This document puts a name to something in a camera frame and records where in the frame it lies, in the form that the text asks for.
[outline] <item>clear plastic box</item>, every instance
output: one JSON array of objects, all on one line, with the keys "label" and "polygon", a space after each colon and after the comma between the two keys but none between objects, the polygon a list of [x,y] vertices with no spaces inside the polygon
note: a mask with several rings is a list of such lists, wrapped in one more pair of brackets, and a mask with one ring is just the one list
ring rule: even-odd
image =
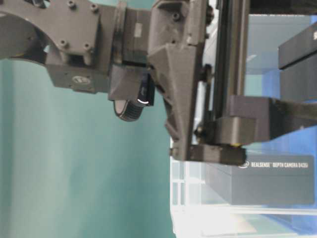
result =
[{"label": "clear plastic box", "polygon": [[[307,16],[250,16],[249,49],[247,58],[247,78],[245,94],[248,96],[269,96],[279,98],[278,46],[307,28],[312,22]],[[205,62],[214,65],[217,19],[209,27],[210,39],[206,45]],[[195,124],[200,122],[203,105],[202,85],[199,87]],[[272,156],[284,155],[284,159],[311,157],[314,168],[303,183],[309,186],[312,202],[307,204],[279,205],[262,203],[258,205],[232,205],[223,194],[211,186],[210,174],[217,168],[208,170],[208,164],[170,161],[170,210],[173,231],[177,238],[211,237],[317,237],[316,204],[316,156],[317,128],[312,127],[278,138],[268,143],[253,144],[249,154]],[[270,181],[278,183],[279,174],[266,175]],[[303,193],[303,187],[294,187],[293,195]]]}]

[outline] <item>transparent acrylic container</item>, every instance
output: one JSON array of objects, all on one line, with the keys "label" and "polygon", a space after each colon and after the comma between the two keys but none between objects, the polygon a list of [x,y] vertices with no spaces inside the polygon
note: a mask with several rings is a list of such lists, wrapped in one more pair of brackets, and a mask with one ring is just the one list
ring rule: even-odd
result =
[{"label": "transparent acrylic container", "polygon": [[[214,65],[216,39],[217,39],[217,16],[208,29],[210,38],[206,44],[205,62]],[[246,96],[268,96],[279,98],[279,70],[278,70],[278,46],[291,37],[303,31],[313,23],[309,16],[285,16],[285,15],[251,15],[249,28],[249,48],[247,58]],[[204,88],[199,86],[198,102],[195,124],[202,117],[202,105],[204,102]],[[244,174],[242,166],[239,168],[239,176],[233,177],[228,166],[215,166],[196,162],[178,162],[171,159],[170,162],[170,210],[173,221],[173,231],[177,238],[210,238],[210,237],[317,237],[317,204],[316,204],[316,156],[317,156],[317,127],[297,131],[285,135],[267,143],[257,143],[247,147],[248,160],[253,156],[261,155],[267,161],[274,158],[282,158],[281,166],[302,166],[303,158],[310,161],[311,173],[305,180],[293,186],[292,194],[289,195],[290,181],[300,180],[303,177],[297,174],[287,174],[281,181],[279,172],[273,174],[257,175],[249,177],[253,179],[270,181],[271,186],[285,183],[288,187],[288,195],[275,198],[277,192],[270,190],[263,192],[267,202],[256,204],[256,194],[246,192],[245,197],[253,196],[253,202],[239,204],[234,199],[230,200],[219,188],[226,188],[229,184],[217,177],[222,173],[231,179],[231,192],[235,193],[233,184]],[[297,164],[289,163],[288,160],[296,161]],[[278,204],[271,204],[270,199],[275,199]],[[296,203],[294,197],[307,198],[311,201]]]}]

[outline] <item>bolt head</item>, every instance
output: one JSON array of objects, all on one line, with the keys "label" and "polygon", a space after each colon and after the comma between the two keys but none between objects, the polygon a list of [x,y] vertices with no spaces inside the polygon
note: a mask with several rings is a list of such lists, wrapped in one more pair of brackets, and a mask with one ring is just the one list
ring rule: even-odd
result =
[{"label": "bolt head", "polygon": [[61,40],[59,41],[59,45],[60,45],[62,48],[66,48],[66,47],[68,46],[68,42],[67,42],[67,40],[65,40],[65,39],[61,39]]},{"label": "bolt head", "polygon": [[179,21],[180,20],[180,14],[178,12],[173,13],[173,20],[174,21]]},{"label": "bolt head", "polygon": [[90,5],[90,10],[92,12],[97,12],[99,10],[99,7],[98,7],[97,4],[93,3],[93,4]]},{"label": "bolt head", "polygon": [[67,1],[67,6],[70,9],[74,9],[76,7],[76,3],[74,2],[74,0],[69,0],[69,1]]}]

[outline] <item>black plastic part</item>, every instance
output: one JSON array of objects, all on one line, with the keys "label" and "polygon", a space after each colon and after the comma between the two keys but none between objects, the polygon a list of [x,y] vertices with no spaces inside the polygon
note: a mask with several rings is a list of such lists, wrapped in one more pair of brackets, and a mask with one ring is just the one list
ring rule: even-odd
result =
[{"label": "black plastic part", "polygon": [[279,68],[285,69],[317,52],[317,23],[279,47]]},{"label": "black plastic part", "polygon": [[118,101],[113,102],[114,112],[117,117],[119,117],[123,121],[132,122],[137,121],[143,111],[143,107],[137,106],[135,103],[131,101],[125,101],[122,109],[116,108],[116,104]]}]

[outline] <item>screw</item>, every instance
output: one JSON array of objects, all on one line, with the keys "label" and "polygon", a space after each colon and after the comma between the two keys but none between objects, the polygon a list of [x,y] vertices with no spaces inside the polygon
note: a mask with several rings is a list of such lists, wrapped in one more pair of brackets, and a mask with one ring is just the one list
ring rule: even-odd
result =
[{"label": "screw", "polygon": [[174,20],[174,21],[179,21],[179,20],[180,20],[180,14],[179,14],[178,12],[175,12],[175,13],[173,14],[173,20]]},{"label": "screw", "polygon": [[64,39],[61,39],[59,41],[59,45],[62,47],[62,48],[66,48],[68,46],[68,42]]},{"label": "screw", "polygon": [[91,10],[92,12],[97,12],[97,11],[99,10],[98,5],[96,5],[96,4],[91,4],[91,5],[90,5],[90,10]]},{"label": "screw", "polygon": [[72,0],[70,0],[70,1],[67,2],[67,5],[68,5],[68,7],[70,9],[74,9],[75,6],[76,6],[76,3],[74,1],[72,1]]},{"label": "screw", "polygon": [[85,43],[85,44],[84,44],[84,49],[85,49],[86,51],[90,51],[90,50],[92,49],[92,47],[91,47],[91,45],[90,45],[89,43]]}]

